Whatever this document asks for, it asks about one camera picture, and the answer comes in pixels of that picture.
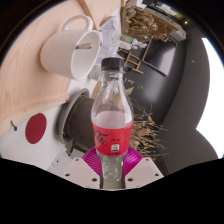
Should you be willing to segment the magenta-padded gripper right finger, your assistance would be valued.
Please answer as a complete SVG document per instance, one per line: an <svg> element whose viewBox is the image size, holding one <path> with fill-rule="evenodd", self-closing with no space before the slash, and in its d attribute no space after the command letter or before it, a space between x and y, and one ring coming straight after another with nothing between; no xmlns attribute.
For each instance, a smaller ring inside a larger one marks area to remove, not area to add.
<svg viewBox="0 0 224 224"><path fill-rule="evenodd" d="M140 188L163 178L150 157L142 157L129 148L123 163L124 185L126 189Z"/></svg>

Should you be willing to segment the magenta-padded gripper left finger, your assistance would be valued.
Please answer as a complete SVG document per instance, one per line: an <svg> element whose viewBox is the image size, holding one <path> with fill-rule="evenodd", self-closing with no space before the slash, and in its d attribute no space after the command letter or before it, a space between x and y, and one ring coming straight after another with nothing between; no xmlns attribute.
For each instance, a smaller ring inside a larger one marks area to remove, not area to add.
<svg viewBox="0 0 224 224"><path fill-rule="evenodd" d="M94 148L91 148L81 158L74 158L69 164L63 178L81 187L100 188L101 163Z"/></svg>

